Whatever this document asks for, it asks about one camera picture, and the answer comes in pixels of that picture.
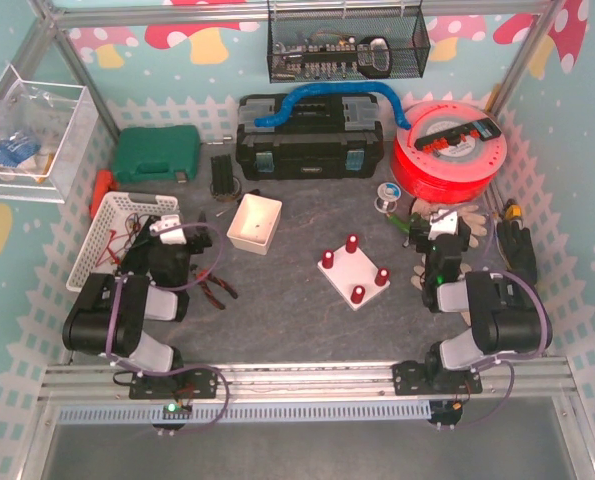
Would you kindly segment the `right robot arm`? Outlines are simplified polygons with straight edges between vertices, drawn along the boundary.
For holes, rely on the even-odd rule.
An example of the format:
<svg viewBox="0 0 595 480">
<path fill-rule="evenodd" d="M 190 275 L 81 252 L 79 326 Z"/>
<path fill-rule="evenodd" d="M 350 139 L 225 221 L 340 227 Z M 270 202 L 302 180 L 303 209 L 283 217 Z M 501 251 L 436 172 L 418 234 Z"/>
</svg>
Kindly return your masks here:
<svg viewBox="0 0 595 480">
<path fill-rule="evenodd" d="M 552 342 L 552 324 L 537 293 L 531 233 L 518 218 L 496 224 L 505 270 L 463 269 L 471 229 L 457 212 L 440 210 L 409 218 L 409 242 L 423 256 L 413 284 L 432 313 L 459 313 L 467 330 L 434 344 L 425 357 L 431 374 L 482 369 L 513 358 L 541 356 Z"/>
</svg>

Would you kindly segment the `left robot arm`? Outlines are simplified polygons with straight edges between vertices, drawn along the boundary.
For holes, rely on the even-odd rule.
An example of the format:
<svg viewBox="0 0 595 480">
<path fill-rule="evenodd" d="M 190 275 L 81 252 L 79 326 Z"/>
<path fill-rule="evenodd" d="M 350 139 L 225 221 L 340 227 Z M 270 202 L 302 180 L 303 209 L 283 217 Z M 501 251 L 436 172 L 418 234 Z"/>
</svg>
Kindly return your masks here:
<svg viewBox="0 0 595 480">
<path fill-rule="evenodd" d="M 133 232 L 118 269 L 88 275 L 63 325 L 62 342 L 138 376 L 181 376 L 188 368 L 180 352 L 147 334 L 144 324 L 185 317 L 191 258 L 212 246 L 206 216 L 186 225 L 177 214 L 150 216 L 129 226 Z"/>
</svg>

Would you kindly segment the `white plastic parts bin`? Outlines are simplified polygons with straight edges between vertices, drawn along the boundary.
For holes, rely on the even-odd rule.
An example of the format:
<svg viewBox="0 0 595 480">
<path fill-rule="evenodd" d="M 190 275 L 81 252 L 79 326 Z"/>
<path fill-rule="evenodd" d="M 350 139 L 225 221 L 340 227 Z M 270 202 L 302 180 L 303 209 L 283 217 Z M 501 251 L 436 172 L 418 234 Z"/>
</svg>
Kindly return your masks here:
<svg viewBox="0 0 595 480">
<path fill-rule="evenodd" d="M 240 250 L 266 255 L 277 230 L 282 202 L 245 194 L 227 231 L 227 238 Z"/>
</svg>

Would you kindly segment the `large red spring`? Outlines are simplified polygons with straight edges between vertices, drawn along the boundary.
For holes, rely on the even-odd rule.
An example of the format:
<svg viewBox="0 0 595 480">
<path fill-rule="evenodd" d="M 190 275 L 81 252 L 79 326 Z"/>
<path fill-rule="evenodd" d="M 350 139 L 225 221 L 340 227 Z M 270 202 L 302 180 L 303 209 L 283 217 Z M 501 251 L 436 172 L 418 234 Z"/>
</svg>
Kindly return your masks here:
<svg viewBox="0 0 595 480">
<path fill-rule="evenodd" d="M 348 236 L 345 244 L 345 250 L 349 254 L 353 254 L 358 248 L 358 237 L 354 234 Z"/>
<path fill-rule="evenodd" d="M 330 269 L 333 267 L 333 265 L 334 265 L 334 252 L 331 250 L 326 250 L 322 256 L 321 266 L 324 269 Z"/>
<path fill-rule="evenodd" d="M 362 286 L 362 285 L 355 286 L 353 288 L 353 291 L 351 294 L 351 302 L 354 305 L 360 305 L 364 300 L 365 294 L 366 294 L 366 289 L 364 286 Z"/>
<path fill-rule="evenodd" d="M 374 283 L 378 287 L 385 286 L 389 281 L 390 272 L 387 268 L 380 268 L 375 276 Z"/>
</svg>

